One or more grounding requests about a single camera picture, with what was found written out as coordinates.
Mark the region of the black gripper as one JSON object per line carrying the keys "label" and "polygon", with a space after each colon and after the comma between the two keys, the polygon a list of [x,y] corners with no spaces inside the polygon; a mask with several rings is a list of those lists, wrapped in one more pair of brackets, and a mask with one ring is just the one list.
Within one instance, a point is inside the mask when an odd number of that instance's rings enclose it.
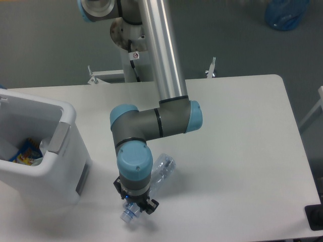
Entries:
{"label": "black gripper", "polygon": [[128,203],[136,203],[141,211],[145,211],[148,215],[154,213],[159,206],[159,202],[155,199],[149,198],[150,183],[139,190],[130,190],[123,186],[120,177],[117,177],[113,182],[117,192],[121,195],[122,200],[126,200]]}

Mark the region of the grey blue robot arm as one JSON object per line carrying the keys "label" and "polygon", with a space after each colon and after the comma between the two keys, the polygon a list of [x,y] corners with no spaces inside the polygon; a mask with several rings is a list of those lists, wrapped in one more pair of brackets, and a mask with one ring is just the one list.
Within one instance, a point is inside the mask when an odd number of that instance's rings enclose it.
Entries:
{"label": "grey blue robot arm", "polygon": [[114,186],[127,204],[153,213],[153,155],[149,142],[193,132],[201,128],[202,111],[188,96],[181,72],[168,1],[78,1],[85,21],[113,20],[110,35],[128,57],[125,84],[129,94],[157,107],[141,110],[121,104],[110,113],[110,129],[116,153],[118,178]]}

